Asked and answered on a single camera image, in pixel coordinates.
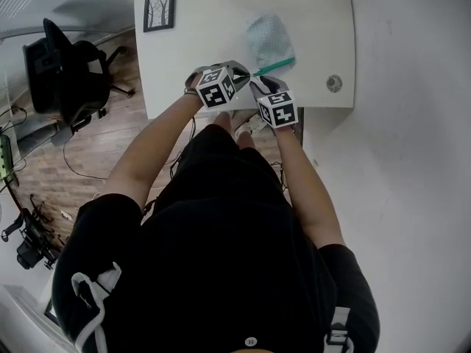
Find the black cable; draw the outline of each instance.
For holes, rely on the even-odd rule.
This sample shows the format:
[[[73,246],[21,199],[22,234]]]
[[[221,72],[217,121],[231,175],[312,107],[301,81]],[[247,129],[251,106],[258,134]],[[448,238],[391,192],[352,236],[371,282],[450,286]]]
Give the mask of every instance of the black cable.
[[[280,166],[280,182],[281,182],[281,190],[282,192],[285,192],[286,188],[288,188],[285,184],[285,173],[284,173],[284,170],[283,170],[283,163],[282,162],[273,162],[273,163],[270,163],[270,166],[273,167],[273,166]]]
[[[0,193],[1,193],[5,188],[7,188],[7,186],[8,186],[8,185],[4,185],[4,186],[1,188]]]
[[[17,124],[13,124],[12,126],[9,126],[8,128],[3,128],[3,130],[0,132],[0,134],[3,133],[3,132],[5,132],[5,131],[7,131],[7,130],[10,129],[10,128],[13,128],[14,126],[19,126],[20,124],[23,124],[23,123],[27,120],[27,118],[28,118],[28,113],[26,112],[26,110],[25,110],[24,108],[22,108],[22,107],[16,107],[16,106],[13,106],[11,109],[8,109],[7,111],[4,111],[2,114],[0,114],[0,117],[1,117],[3,114],[6,114],[6,113],[8,113],[9,111],[11,111],[11,110],[13,110],[13,109],[18,109],[18,110],[20,110],[20,111],[23,111],[23,112],[24,112],[24,119],[23,119],[22,121],[20,121],[19,123],[17,123]]]
[[[7,126],[8,124],[10,124],[12,121],[8,121],[5,126]],[[2,131],[4,129],[4,127],[0,127],[0,131]]]
[[[68,168],[70,168],[70,170],[77,174],[77,175],[80,175],[81,177],[85,177],[85,178],[92,178],[92,179],[100,179],[100,180],[106,180],[107,178],[101,178],[100,176],[92,176],[92,175],[85,175],[85,174],[81,174],[81,173],[77,173],[68,163],[67,161],[67,158],[65,158],[65,146],[67,145],[67,143],[70,141],[72,137],[70,137],[65,143],[64,143],[64,146],[62,147],[62,153],[64,154],[64,161],[65,163],[67,164]]]
[[[31,149],[30,151],[28,151],[22,158],[20,158],[18,161],[16,161],[15,163],[13,163],[13,167],[15,167],[15,165],[16,165],[18,162],[20,162],[21,160],[24,160],[24,158],[25,158],[29,153],[31,153],[33,150],[35,150],[37,147],[43,145],[47,140],[50,140],[50,139],[52,138],[52,136],[49,136],[49,137],[48,137],[47,139],[45,139],[42,143],[39,143],[39,144],[38,144],[37,146],[35,146],[33,149]]]
[[[191,119],[191,131],[190,131],[190,140],[188,141],[188,143],[190,143],[190,141],[193,140],[194,138],[194,134],[196,133],[196,120],[195,118],[193,117]],[[183,149],[180,150],[177,154],[177,157],[172,160],[172,161],[167,161],[166,162],[166,165],[168,165],[169,163],[172,163],[171,166],[170,166],[170,179],[172,179],[174,177],[174,167],[180,163],[180,159],[182,157],[182,152],[183,152]]]
[[[24,158],[21,158],[20,161],[23,160],[24,161],[24,166],[22,168],[20,168],[19,170],[15,170],[13,169],[13,172],[15,173],[19,173],[20,171],[23,171],[24,168],[26,168],[26,165],[28,164],[28,162],[24,159]]]

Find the black picture frame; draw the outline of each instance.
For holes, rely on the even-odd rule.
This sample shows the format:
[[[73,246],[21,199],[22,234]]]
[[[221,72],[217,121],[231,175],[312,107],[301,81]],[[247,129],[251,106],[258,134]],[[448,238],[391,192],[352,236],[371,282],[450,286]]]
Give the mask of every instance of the black picture frame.
[[[162,6],[163,9],[169,9],[169,18],[165,25],[156,25],[149,27],[149,6],[151,0],[145,0],[144,2],[144,32],[154,32],[155,30],[171,29],[174,27],[174,17],[175,17],[175,0],[167,0],[166,5]]]

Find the wooden floor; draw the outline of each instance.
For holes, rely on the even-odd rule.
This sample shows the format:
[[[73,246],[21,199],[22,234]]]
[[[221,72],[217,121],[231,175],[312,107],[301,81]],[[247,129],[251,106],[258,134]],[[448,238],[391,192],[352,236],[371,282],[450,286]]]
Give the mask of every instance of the wooden floor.
[[[135,95],[126,96],[111,93],[107,103],[107,115],[94,118],[69,141],[65,155],[71,167],[81,173],[95,177],[108,177],[132,139],[149,123],[139,77],[138,56],[134,32],[128,32],[103,43],[99,48],[108,55],[118,46],[128,51],[119,55],[110,67],[114,84],[120,88],[134,89]],[[196,132],[201,131],[214,119],[214,113],[199,113],[196,116]],[[188,142],[191,124],[181,134],[169,159],[175,158]],[[280,161],[276,140],[270,129],[263,129],[255,137],[255,144],[261,154],[273,163]],[[63,147],[47,143],[27,156],[27,166],[17,173],[20,186],[13,188],[23,207],[31,209],[29,195],[35,194],[37,201],[44,201],[44,213],[54,221],[47,226],[62,238],[69,236],[73,223],[61,216],[64,211],[75,220],[78,208],[99,195],[105,181],[74,174],[65,164]],[[169,183],[170,165],[166,165],[155,180],[149,200],[154,199]]]

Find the black shorts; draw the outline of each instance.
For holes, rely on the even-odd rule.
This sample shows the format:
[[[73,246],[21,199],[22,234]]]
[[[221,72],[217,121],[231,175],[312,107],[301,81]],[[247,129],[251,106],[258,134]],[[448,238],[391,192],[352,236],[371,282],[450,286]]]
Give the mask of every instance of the black shorts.
[[[239,149],[232,136],[216,124],[206,126],[183,149],[176,175],[211,156],[234,157],[250,163],[268,175],[281,190],[277,174],[260,152],[253,148]]]

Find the person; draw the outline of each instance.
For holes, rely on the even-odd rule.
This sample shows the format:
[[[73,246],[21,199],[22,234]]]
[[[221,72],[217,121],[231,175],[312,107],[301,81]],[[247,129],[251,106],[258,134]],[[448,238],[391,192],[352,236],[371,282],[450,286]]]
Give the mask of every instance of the person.
[[[234,141],[220,113],[141,224],[152,183],[201,107],[192,92],[173,103],[79,209],[52,288],[66,336],[80,352],[323,352],[339,306],[350,309],[348,345],[335,352],[373,352],[372,293],[291,127],[274,132],[292,206],[250,132]]]

